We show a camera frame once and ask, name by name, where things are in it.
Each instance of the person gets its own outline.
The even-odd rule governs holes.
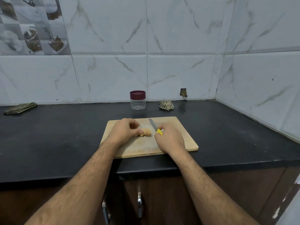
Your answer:
[[[143,133],[139,126],[130,118],[117,121],[88,162],[25,225],[91,225],[103,197],[114,155],[131,137]],[[176,128],[163,123],[159,129],[164,129],[163,135],[155,134],[155,140],[180,169],[203,225],[258,225],[194,161]]]

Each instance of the knife handle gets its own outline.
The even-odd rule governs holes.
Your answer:
[[[156,132],[159,133],[160,135],[163,135],[163,132],[160,129],[157,129]]]

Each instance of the black countertop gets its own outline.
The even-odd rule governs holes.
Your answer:
[[[45,105],[0,115],[0,183],[70,178],[97,150],[109,120],[176,116],[199,146],[190,152],[208,171],[300,165],[300,144],[214,100]],[[8,107],[0,107],[0,112]],[[110,177],[178,174],[168,155],[115,159]]]

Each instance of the jar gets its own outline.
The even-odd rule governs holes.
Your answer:
[[[145,91],[131,91],[130,105],[133,110],[143,110],[146,107],[146,92]]]

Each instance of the jar lid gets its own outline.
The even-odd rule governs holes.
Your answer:
[[[130,99],[131,100],[144,100],[146,98],[145,91],[131,91],[130,92]]]

